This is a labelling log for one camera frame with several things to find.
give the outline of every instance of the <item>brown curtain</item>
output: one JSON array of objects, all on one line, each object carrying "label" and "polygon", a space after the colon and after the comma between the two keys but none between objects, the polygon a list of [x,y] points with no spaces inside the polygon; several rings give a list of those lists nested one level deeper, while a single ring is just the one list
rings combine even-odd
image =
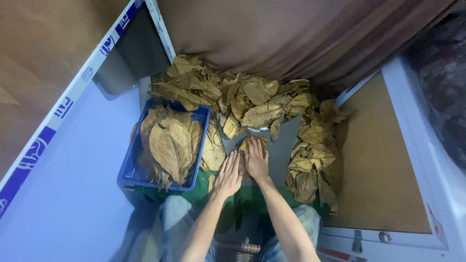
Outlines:
[{"label": "brown curtain", "polygon": [[177,53],[217,69],[309,78],[342,90],[378,68],[455,0],[159,0]]}]

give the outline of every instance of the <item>human hand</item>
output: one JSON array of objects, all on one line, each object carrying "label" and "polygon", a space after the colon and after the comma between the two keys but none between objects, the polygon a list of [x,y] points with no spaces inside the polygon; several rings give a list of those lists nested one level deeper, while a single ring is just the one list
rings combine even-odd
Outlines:
[{"label": "human hand", "polygon": [[240,154],[237,150],[231,151],[223,161],[219,176],[215,179],[213,194],[226,200],[236,193],[241,187],[243,174],[238,173]]},{"label": "human hand", "polygon": [[256,180],[262,182],[268,175],[268,151],[262,151],[262,143],[259,139],[247,141],[248,149],[244,151],[247,172]]}]

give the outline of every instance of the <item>tobacco leaf pile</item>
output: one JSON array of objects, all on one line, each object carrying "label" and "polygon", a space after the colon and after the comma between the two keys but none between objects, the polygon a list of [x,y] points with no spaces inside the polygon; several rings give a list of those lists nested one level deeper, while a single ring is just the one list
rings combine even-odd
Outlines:
[{"label": "tobacco leaf pile", "polygon": [[338,110],[334,100],[320,103],[312,90],[306,79],[279,83],[246,73],[215,72],[197,57],[178,55],[166,72],[152,77],[149,94],[178,100],[188,111],[200,104],[211,107],[201,161],[204,170],[219,170],[225,159],[217,112],[222,114],[219,123],[229,138],[245,128],[268,127],[273,142],[278,139],[281,123],[301,116],[287,187],[302,203],[310,203],[319,189],[321,203],[332,207],[336,206],[342,177],[334,130],[346,114]]},{"label": "tobacco leaf pile", "polygon": [[158,103],[141,123],[142,148],[138,161],[148,170],[147,180],[159,188],[182,185],[198,158],[203,128],[190,112],[174,112]]}]

